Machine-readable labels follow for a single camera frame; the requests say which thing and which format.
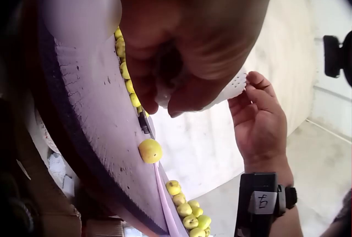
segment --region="purple surface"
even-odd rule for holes
[[[82,51],[54,41],[40,18],[38,25],[40,62],[54,104],[52,114],[58,114],[70,140],[68,148],[74,152],[63,146],[59,150],[78,175],[89,170],[80,177],[85,185],[94,176],[99,188],[93,191],[100,192],[97,200],[108,209],[115,212],[114,207],[121,204],[155,233],[167,234],[154,166],[144,163],[138,151],[139,143],[149,135],[141,131],[121,77],[114,37],[96,49]],[[48,115],[43,120],[52,126]],[[57,135],[52,137],[62,144]],[[78,155],[81,163],[71,161],[70,154]]]

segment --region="finger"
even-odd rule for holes
[[[152,74],[154,62],[150,58],[154,52],[152,48],[134,49],[126,44],[126,64],[133,88],[143,108],[150,114],[158,110],[155,77]]]
[[[233,114],[231,109],[230,111],[233,120],[233,125],[236,127],[241,123],[254,119],[257,115],[258,108],[256,104],[249,104],[236,114]]]
[[[148,113],[157,111],[154,60],[181,18],[177,0],[121,0],[126,62],[136,95]]]
[[[248,98],[257,105],[259,110],[277,113],[282,110],[276,99],[266,93],[264,90],[258,90],[249,85],[246,87]]]
[[[245,108],[247,105],[250,105],[251,101],[248,99],[246,92],[242,92],[237,97],[228,99],[229,108],[232,115],[237,114],[240,110]]]
[[[200,79],[191,75],[170,98],[167,110],[172,118],[184,111],[199,111],[210,104],[226,85],[225,82]]]
[[[273,85],[267,80],[262,74],[256,71],[251,71],[248,73],[247,80],[256,89],[264,90],[271,97],[276,99],[276,94]]]

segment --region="concrete floor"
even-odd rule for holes
[[[287,156],[298,192],[304,236],[316,237],[329,226],[351,188],[351,144],[304,121],[289,137]],[[197,198],[212,218],[214,237],[233,236],[240,176]]]

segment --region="yellow apple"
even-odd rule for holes
[[[186,202],[186,199],[180,195],[180,194],[176,194],[175,196],[172,197],[172,202],[176,205],[176,206],[179,206],[183,203]]]
[[[182,195],[182,196],[186,199],[186,196],[182,193],[182,191],[180,191],[179,194]]]
[[[139,107],[141,102],[139,101],[137,95],[135,93],[130,94],[131,102],[134,107]]]
[[[123,37],[120,37],[117,39],[116,44],[115,44],[115,49],[116,49],[116,54],[119,57],[125,57],[126,52],[125,52],[125,40]]]
[[[199,203],[196,200],[190,200],[188,202],[188,204],[191,205],[191,206],[199,207]]]
[[[180,193],[181,186],[177,180],[170,180],[166,183],[166,189],[170,195],[174,196]]]
[[[118,40],[120,37],[122,37],[122,33],[119,27],[117,27],[117,30],[114,32],[115,40]]]
[[[207,227],[209,227],[211,223],[211,218],[206,215],[199,215],[197,219],[198,219],[198,227],[201,228],[202,230],[205,230]]]
[[[188,205],[188,203],[183,203],[180,206],[177,207],[177,213],[181,216],[181,217],[187,217],[190,216],[192,214],[192,208],[190,205]]]
[[[124,79],[131,79],[130,74],[128,73],[128,70],[127,70],[126,62],[123,62],[120,65],[120,72]]]
[[[203,214],[203,210],[200,207],[191,206],[193,215],[198,218]]]
[[[191,214],[190,216],[184,217],[184,219],[182,220],[182,223],[187,230],[194,229],[198,226],[198,220],[193,214]]]
[[[189,232],[189,237],[205,237],[205,232],[201,228],[194,228]]]
[[[132,80],[127,80],[126,81],[126,89],[129,93],[134,93],[134,88],[133,88],[133,84],[132,84]]]
[[[210,235],[210,227],[207,227],[205,230],[205,237],[208,237]]]
[[[156,163],[163,156],[160,144],[154,139],[144,140],[138,149],[143,161],[148,164]]]

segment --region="hand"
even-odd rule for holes
[[[158,109],[153,71],[165,44],[177,49],[191,74],[171,96],[168,111],[175,117],[208,105],[236,75],[259,35],[269,0],[121,2],[127,67],[146,111]]]
[[[291,182],[286,116],[270,82],[258,72],[250,72],[245,91],[230,99],[229,107],[245,172],[277,172]]]

